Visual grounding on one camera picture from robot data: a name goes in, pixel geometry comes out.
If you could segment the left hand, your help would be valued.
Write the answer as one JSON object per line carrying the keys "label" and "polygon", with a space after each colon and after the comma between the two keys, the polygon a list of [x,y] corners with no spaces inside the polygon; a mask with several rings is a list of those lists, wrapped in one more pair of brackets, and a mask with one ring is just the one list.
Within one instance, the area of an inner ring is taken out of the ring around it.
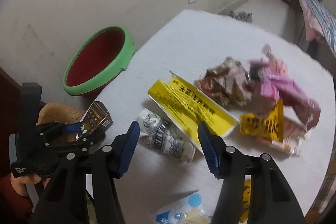
{"label": "left hand", "polygon": [[10,182],[11,182],[13,189],[15,190],[17,194],[19,194],[22,197],[28,196],[26,185],[36,185],[42,182],[43,186],[46,187],[49,181],[50,181],[50,178],[41,178],[40,176],[34,173],[21,176],[21,177],[14,177],[14,175],[11,174],[11,177],[10,177]]}

